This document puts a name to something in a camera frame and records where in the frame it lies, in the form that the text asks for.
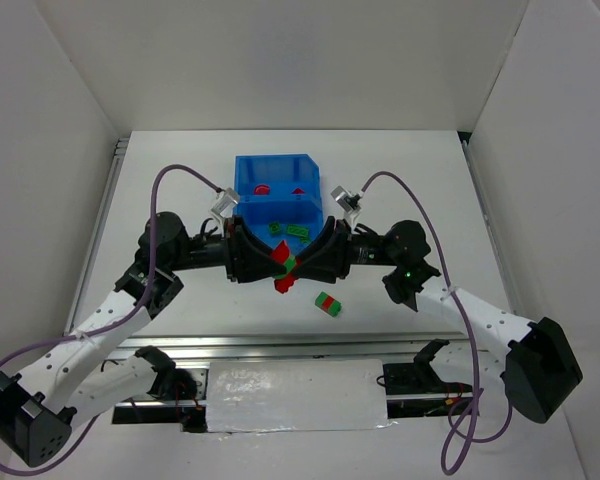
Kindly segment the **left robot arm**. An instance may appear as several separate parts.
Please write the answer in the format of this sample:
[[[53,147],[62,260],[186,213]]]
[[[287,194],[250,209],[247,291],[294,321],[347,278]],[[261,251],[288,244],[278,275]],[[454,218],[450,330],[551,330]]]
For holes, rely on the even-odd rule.
[[[195,400],[195,379],[155,346],[141,347],[110,368],[104,364],[181,292],[177,272],[216,266],[240,283],[285,271],[240,217],[226,220],[219,235],[191,237],[178,215],[154,214],[134,262],[82,324],[43,342],[46,353],[16,374],[6,374],[0,361],[0,439],[26,464],[22,476],[45,473],[64,461],[61,450],[73,430],[123,400],[143,394]]]

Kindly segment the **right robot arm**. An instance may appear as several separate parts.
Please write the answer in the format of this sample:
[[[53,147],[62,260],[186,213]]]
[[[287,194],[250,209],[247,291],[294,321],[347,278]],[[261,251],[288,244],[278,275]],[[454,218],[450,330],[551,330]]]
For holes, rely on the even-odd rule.
[[[430,251],[416,221],[402,220],[379,235],[369,229],[355,233],[345,221],[328,217],[292,273],[334,283],[354,265],[392,267],[382,279],[390,299],[473,336],[478,346],[502,362],[499,376],[513,408],[535,423],[546,423],[583,379],[563,328],[547,317],[534,322],[504,312],[451,286],[426,262]]]

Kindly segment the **green 2x4 plate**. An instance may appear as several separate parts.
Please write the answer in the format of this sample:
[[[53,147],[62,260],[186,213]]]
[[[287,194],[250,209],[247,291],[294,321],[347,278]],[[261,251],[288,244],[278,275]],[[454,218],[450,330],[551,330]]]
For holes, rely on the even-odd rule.
[[[306,226],[288,224],[286,234],[298,238],[308,238],[310,236],[310,230]]]

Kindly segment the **green curved brick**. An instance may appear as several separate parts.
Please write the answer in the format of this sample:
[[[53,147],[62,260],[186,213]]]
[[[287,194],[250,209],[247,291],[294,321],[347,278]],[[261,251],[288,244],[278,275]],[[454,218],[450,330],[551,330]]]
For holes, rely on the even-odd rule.
[[[283,279],[287,275],[289,275],[297,264],[296,257],[294,255],[289,255],[286,260],[283,262],[282,266],[285,268],[285,271],[282,274],[275,275],[274,279]]]

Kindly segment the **green sloped 2x2 brick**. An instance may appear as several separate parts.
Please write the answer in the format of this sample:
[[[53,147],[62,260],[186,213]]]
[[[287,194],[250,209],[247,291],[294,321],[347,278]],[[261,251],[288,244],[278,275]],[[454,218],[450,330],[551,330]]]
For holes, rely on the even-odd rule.
[[[274,221],[267,225],[268,233],[272,237],[280,236],[284,233],[284,227],[281,223]]]

